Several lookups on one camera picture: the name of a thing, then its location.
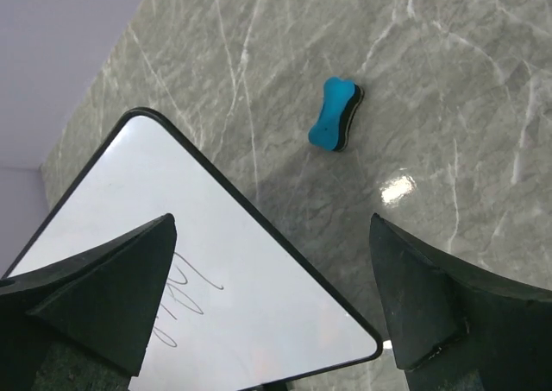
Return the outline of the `white board black frame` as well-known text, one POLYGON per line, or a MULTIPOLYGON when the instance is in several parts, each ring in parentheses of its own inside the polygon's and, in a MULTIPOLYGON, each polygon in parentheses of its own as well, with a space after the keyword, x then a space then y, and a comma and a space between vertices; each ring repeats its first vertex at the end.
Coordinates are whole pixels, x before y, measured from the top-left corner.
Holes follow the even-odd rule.
POLYGON ((9 267, 171 214, 177 240, 133 390, 249 390, 377 358, 377 331, 166 117, 128 111, 9 267))

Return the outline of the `blue bone-shaped eraser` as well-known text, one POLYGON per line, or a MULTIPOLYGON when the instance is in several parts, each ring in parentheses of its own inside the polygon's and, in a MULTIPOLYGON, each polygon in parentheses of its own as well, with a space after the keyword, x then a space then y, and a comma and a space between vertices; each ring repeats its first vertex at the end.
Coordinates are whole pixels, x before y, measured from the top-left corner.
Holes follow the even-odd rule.
POLYGON ((354 115, 363 98, 363 89, 353 80, 327 79, 318 119, 308 133, 310 144, 326 151, 342 152, 348 146, 354 115))

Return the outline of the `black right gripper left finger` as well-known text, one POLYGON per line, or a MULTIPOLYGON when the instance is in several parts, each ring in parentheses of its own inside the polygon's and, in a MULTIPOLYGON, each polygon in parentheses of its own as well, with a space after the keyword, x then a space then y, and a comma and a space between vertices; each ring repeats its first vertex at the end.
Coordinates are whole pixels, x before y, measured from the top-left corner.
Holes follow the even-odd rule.
POLYGON ((3 390, 126 390, 140 374, 176 245, 165 214, 1 281, 3 390))

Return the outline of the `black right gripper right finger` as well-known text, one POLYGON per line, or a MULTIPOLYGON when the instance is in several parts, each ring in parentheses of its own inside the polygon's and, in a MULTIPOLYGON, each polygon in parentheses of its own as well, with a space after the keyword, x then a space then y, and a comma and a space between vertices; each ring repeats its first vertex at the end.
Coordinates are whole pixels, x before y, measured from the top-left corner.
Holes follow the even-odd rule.
POLYGON ((551 292, 436 249, 374 214, 370 251, 411 390, 549 390, 551 292))

